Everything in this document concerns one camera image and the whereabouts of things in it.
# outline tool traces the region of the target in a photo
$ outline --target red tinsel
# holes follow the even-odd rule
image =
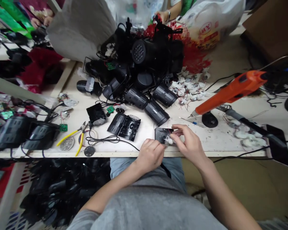
[[[148,28],[144,31],[144,37],[153,37],[155,33],[156,24],[150,24]],[[173,40],[182,40],[184,44],[184,59],[183,66],[187,67],[187,70],[190,73],[196,74],[201,73],[203,68],[206,68],[211,65],[211,60],[205,59],[207,53],[205,51],[201,51],[199,47],[199,43],[191,40],[190,34],[188,32],[188,28],[186,25],[178,24],[176,21],[170,23],[170,26],[173,30],[182,28],[182,34],[173,34]]]

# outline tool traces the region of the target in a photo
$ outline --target floor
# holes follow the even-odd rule
[[[192,163],[183,159],[182,164],[186,182],[203,186]],[[288,167],[274,161],[241,159],[225,159],[217,162],[216,167],[256,220],[279,218],[288,221]]]

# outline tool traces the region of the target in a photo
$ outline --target cardboard box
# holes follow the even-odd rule
[[[268,0],[243,26],[268,62],[288,55],[288,0]]]

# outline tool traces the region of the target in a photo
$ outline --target screwdriver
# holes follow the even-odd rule
[[[199,124],[199,123],[197,123],[197,122],[195,122],[195,121],[189,121],[189,120],[186,120],[186,119],[181,118],[181,117],[179,117],[179,118],[180,118],[180,119],[183,119],[183,120],[185,120],[185,121],[191,122],[192,124],[197,125],[197,126],[199,126],[199,127],[205,128],[205,126],[203,126],[203,125],[201,125],[201,124]]]

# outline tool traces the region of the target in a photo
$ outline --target watch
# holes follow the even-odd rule
[[[167,17],[166,22],[169,22],[170,21],[170,17],[171,17],[171,12],[169,10],[166,10],[166,11],[169,13],[169,16]]]

